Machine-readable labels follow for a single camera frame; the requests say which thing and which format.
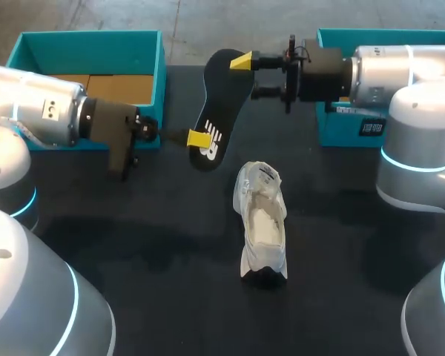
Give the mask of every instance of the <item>label sticker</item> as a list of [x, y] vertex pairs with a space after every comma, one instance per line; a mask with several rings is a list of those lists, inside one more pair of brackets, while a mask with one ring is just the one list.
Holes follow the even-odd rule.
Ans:
[[382, 136], [386, 127], [386, 119], [363, 119], [359, 136]]

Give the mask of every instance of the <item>black work surface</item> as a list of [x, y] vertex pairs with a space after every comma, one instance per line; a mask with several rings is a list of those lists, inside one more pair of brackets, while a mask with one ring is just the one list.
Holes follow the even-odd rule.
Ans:
[[[167, 86], [166, 126], [192, 126], [202, 67], [169, 67]], [[126, 183], [105, 179], [102, 152], [33, 154], [37, 234], [110, 303], [115, 355], [406, 355], [401, 308], [445, 258], [445, 215], [387, 206], [377, 150], [320, 148], [313, 105], [283, 110], [246, 103], [211, 173], [172, 144], [140, 154]], [[289, 280], [274, 290], [240, 280], [231, 199], [249, 160], [283, 180]]]

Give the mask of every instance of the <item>cable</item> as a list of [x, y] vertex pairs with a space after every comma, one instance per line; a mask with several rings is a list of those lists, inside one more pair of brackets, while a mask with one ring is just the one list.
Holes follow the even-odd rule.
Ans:
[[[296, 46], [294, 48], [294, 51], [296, 51], [298, 48], [301, 48], [301, 49], [303, 49], [306, 52], [306, 57], [300, 57], [299, 59], [302, 59], [302, 60], [307, 59], [309, 61], [309, 63], [312, 63], [312, 59], [310, 58], [310, 53], [308, 52], [306, 47], [304, 47], [304, 46]], [[287, 55], [288, 52], [289, 52], [289, 48], [286, 49], [285, 55]]]

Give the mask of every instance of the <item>shoe insole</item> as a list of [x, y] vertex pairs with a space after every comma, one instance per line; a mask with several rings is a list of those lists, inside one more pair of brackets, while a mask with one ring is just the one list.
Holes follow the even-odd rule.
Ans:
[[200, 171], [212, 171], [223, 161], [234, 123], [252, 92], [254, 72], [229, 70], [231, 60], [242, 54], [238, 50], [218, 50], [206, 63], [206, 101], [194, 130], [210, 133], [211, 147], [189, 150], [191, 164]]

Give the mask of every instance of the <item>gray floor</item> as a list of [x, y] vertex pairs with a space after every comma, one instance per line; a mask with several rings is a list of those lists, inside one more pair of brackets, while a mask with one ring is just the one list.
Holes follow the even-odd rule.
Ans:
[[0, 64], [22, 31], [160, 29], [168, 63], [202, 65], [319, 27], [445, 29], [445, 0], [0, 0]]

